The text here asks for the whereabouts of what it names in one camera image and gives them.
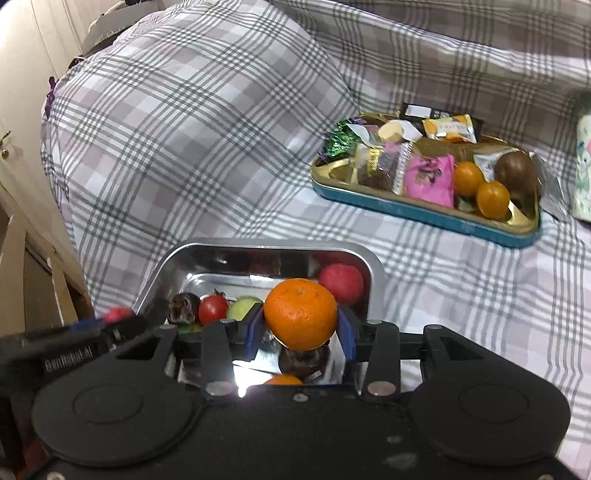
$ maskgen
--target small orange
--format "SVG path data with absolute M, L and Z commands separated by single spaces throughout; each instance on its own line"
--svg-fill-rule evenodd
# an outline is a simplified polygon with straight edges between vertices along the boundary
M 284 280 L 273 288 L 263 313 L 273 335 L 297 352 L 324 345 L 337 325 L 333 294 L 306 278 Z
M 273 375 L 273 378 L 267 380 L 265 385 L 303 385 L 304 382 L 293 375 Z
M 475 163 L 461 161 L 456 165 L 453 172 L 453 186 L 460 197 L 473 197 L 484 182 L 484 174 Z
M 484 217 L 504 220 L 509 208 L 509 190 L 500 181 L 484 183 L 476 194 L 476 204 Z

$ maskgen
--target kiwi fruit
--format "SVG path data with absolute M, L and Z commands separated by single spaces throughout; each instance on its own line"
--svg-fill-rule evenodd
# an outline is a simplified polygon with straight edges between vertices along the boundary
M 538 187 L 538 171 L 534 161 L 522 151 L 506 153 L 495 165 L 495 180 L 501 182 L 511 199 L 521 200 Z

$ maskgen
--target red tomato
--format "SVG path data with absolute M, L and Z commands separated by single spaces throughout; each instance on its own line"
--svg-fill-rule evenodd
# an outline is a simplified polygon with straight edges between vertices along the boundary
M 230 304 L 223 295 L 210 295 L 199 304 L 199 322 L 201 325 L 226 318 Z

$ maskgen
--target bed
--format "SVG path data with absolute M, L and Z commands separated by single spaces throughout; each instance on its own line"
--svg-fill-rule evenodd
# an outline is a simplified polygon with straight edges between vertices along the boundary
M 591 478 L 589 226 L 544 213 L 508 249 L 318 197 L 322 132 L 402 101 L 467 110 L 535 149 L 573 191 L 573 94 L 591 5 L 473 0 L 186 0 L 58 82 L 42 160 L 97 312 L 132 304 L 193 237 L 338 239 L 387 272 L 387 320 L 442 323 L 557 385 L 560 458 Z M 415 365 L 406 388 L 420 382 Z

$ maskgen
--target pink snack package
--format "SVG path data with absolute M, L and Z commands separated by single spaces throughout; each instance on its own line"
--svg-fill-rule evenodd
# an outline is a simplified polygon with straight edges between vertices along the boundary
M 413 155 L 404 175 L 406 195 L 453 208 L 453 155 L 425 158 Z

